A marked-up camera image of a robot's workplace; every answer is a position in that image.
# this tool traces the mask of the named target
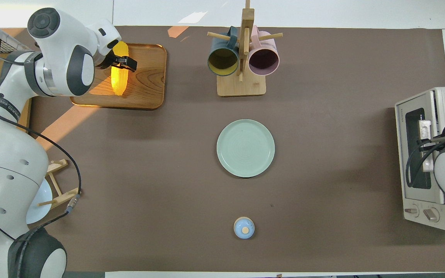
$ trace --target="mug handle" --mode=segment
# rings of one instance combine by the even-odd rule
[[[256,25],[254,25],[254,27],[252,28],[252,35],[250,36],[250,39],[252,41],[254,49],[261,47],[260,40],[258,39],[258,28]]]
[[[228,36],[229,36],[229,41],[228,41],[228,48],[233,49],[236,45],[236,41],[238,39],[238,30],[235,26],[231,26],[229,27],[229,31],[228,31]]]

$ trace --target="blue lid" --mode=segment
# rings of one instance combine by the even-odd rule
[[[255,225],[248,217],[240,217],[234,222],[234,233],[240,239],[249,239],[255,232]]]

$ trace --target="toaster oven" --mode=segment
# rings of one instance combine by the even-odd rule
[[[423,162],[418,174],[415,165],[420,163],[422,153],[415,153],[408,172],[412,186],[407,185],[405,176],[408,156],[418,148],[417,141],[431,139],[445,127],[445,87],[398,102],[395,112],[404,218],[445,230],[445,196],[433,172],[433,161],[438,153],[434,152]]]

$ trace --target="yellow object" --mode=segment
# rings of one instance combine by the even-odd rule
[[[125,42],[119,42],[113,47],[113,52],[117,56],[128,56],[128,45]],[[128,84],[127,69],[111,68],[111,86],[115,95],[122,95]]]

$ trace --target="mug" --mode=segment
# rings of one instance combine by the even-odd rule
[[[279,55],[277,54],[274,39],[258,40],[258,37],[270,35],[269,32],[259,31],[257,26],[252,28],[251,44],[249,45],[248,67],[257,75],[265,76],[273,73],[279,67]]]
[[[207,65],[209,69],[219,76],[228,76],[236,71],[239,64],[238,55],[238,30],[231,26],[227,34],[221,33],[230,37],[229,41],[214,37],[212,39],[211,51],[209,58],[207,58]]]

